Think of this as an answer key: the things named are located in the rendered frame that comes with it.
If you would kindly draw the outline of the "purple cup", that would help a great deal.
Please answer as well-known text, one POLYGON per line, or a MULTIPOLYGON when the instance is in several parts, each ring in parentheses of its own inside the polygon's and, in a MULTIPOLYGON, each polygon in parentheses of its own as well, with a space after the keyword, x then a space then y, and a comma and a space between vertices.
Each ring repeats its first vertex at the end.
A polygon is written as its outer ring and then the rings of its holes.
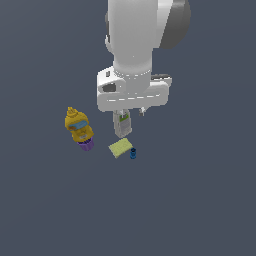
POLYGON ((82 150, 90 151, 94 147, 93 138, 90 138, 83 142, 78 142, 78 145, 81 147, 82 150))

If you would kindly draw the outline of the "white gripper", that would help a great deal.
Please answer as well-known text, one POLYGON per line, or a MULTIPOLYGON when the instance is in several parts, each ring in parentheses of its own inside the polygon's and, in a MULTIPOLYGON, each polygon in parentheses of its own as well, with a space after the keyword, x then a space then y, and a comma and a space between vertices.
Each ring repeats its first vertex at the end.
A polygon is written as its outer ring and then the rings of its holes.
POLYGON ((122 109, 140 108, 139 116, 144 116, 147 108, 167 103, 171 83, 168 74, 129 76, 108 67, 97 74, 98 109, 120 114, 122 109))

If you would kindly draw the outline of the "white bottle with green label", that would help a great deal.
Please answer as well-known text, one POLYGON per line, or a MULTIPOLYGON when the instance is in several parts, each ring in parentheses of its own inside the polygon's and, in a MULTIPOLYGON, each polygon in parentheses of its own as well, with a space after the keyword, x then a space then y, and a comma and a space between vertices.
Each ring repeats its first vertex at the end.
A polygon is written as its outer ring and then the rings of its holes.
POLYGON ((119 138, 124 138, 132 132, 131 117, 128 109, 123 109, 120 112, 120 114, 113 112, 114 130, 119 138))

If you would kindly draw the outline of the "yellow-green sponge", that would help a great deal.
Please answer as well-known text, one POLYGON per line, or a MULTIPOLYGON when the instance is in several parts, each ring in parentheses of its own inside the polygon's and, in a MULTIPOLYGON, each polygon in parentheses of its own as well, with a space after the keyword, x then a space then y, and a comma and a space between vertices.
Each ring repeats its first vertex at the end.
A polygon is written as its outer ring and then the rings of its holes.
POLYGON ((110 151, 112 152, 115 158, 118 158, 120 155, 129 151, 133 145, 128 141, 127 138, 122 138, 119 141, 111 144, 109 146, 110 151))

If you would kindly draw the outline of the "yellow mustard bottle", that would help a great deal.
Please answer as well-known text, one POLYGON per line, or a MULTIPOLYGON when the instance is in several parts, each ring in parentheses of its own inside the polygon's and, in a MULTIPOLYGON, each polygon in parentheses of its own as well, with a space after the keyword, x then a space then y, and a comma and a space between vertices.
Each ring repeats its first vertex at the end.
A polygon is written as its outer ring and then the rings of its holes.
POLYGON ((71 132, 75 142, 85 142, 94 136, 88 117, 72 107, 67 110, 65 128, 71 132))

